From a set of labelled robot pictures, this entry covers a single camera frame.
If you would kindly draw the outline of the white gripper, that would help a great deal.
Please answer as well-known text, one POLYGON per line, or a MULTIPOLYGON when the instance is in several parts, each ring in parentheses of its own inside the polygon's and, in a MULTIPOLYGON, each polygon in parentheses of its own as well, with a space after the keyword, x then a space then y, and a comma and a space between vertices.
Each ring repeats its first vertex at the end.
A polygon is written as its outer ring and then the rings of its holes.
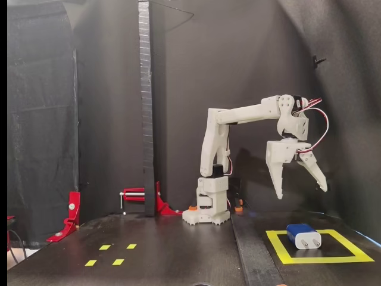
POLYGON ((282 199, 282 173, 283 163, 290 163, 298 156, 298 164, 303 166, 315 179, 320 189, 327 192, 326 177, 317 164, 312 151, 298 153, 299 150, 310 148, 311 144, 298 141, 297 139, 282 139, 280 141, 268 141, 266 145, 266 163, 270 177, 278 199, 282 199))

